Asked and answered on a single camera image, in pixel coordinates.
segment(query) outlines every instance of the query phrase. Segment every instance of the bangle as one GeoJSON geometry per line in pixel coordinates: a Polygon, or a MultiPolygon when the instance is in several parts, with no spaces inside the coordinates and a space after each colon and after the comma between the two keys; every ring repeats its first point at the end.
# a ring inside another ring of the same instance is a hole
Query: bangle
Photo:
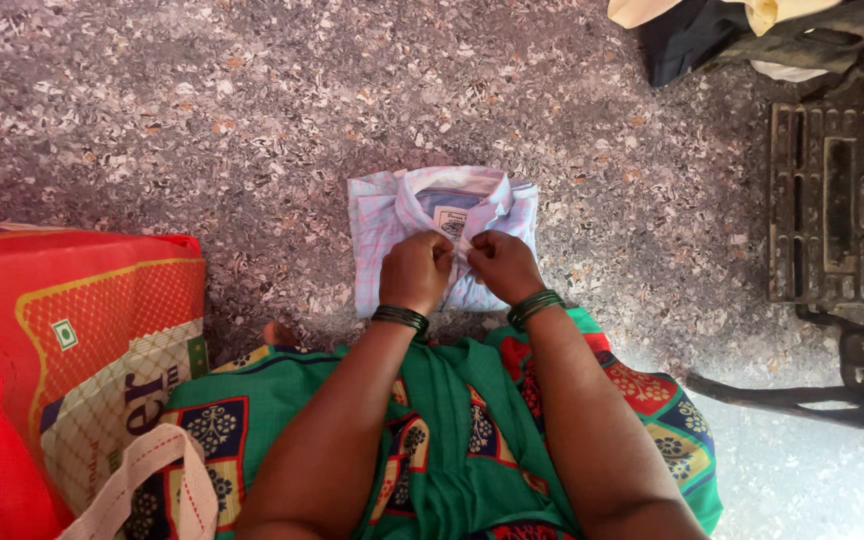
{"type": "Polygon", "coordinates": [[[371,320],[398,323],[415,330],[419,336],[423,336],[429,330],[429,320],[426,319],[425,315],[408,307],[391,305],[390,303],[380,303],[375,309],[375,313],[372,313],[371,320]]]}
{"type": "Polygon", "coordinates": [[[554,290],[545,289],[525,297],[525,300],[520,301],[509,311],[509,315],[506,318],[509,319],[509,324],[512,328],[519,332],[525,332],[525,321],[529,317],[552,306],[562,306],[564,308],[566,303],[554,290]]]}

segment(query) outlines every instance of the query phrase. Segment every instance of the saree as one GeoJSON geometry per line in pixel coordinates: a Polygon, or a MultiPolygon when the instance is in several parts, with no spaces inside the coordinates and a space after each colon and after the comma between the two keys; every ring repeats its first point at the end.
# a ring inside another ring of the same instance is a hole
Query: saree
{"type": "MultiPolygon", "coordinates": [[[[621,363],[589,313],[568,314],[710,534],[722,504],[705,418],[671,376],[621,363]]],[[[185,428],[204,449],[219,504],[217,539],[234,536],[266,451],[348,351],[263,346],[175,387],[160,422],[185,428]]],[[[601,444],[610,444],[609,437],[603,432],[601,444]]],[[[335,448],[335,460],[342,458],[335,448]]],[[[175,536],[182,473],[176,462],[136,490],[123,526],[127,537],[175,536]]],[[[413,340],[390,388],[371,492],[353,536],[582,536],[546,448],[542,389],[525,333],[503,326],[483,342],[413,340]]]]}

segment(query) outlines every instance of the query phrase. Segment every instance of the woman's right hand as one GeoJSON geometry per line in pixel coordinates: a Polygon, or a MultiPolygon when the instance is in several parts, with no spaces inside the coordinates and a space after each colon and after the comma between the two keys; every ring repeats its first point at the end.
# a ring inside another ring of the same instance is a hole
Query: woman's right hand
{"type": "Polygon", "coordinates": [[[529,246],[519,238],[486,230],[472,238],[468,264],[499,300],[515,307],[531,294],[546,290],[539,266],[529,246]]]}

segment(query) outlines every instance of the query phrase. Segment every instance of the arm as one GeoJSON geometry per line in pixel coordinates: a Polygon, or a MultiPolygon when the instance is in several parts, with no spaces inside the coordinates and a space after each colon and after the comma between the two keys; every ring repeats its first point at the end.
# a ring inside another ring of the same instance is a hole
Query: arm
{"type": "MultiPolygon", "coordinates": [[[[469,263],[509,305],[546,288],[522,240],[487,231],[472,243],[469,263]]],[[[525,326],[542,390],[549,454],[585,536],[706,538],[666,461],[569,314],[547,307],[525,326]],[[603,437],[608,444],[602,444],[603,437]]]]}
{"type": "MultiPolygon", "coordinates": [[[[427,314],[449,281],[452,244],[438,232],[396,244],[379,301],[427,314]]],[[[368,502],[392,384],[414,329],[375,322],[282,433],[259,467],[236,538],[344,538],[368,502]]]]}

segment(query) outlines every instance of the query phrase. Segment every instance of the red bag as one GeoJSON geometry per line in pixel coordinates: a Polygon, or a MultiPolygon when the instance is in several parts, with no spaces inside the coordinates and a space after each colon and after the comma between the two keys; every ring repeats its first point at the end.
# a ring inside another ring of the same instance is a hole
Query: red bag
{"type": "Polygon", "coordinates": [[[208,372],[190,236],[0,225],[0,538],[54,538],[208,372]]]}

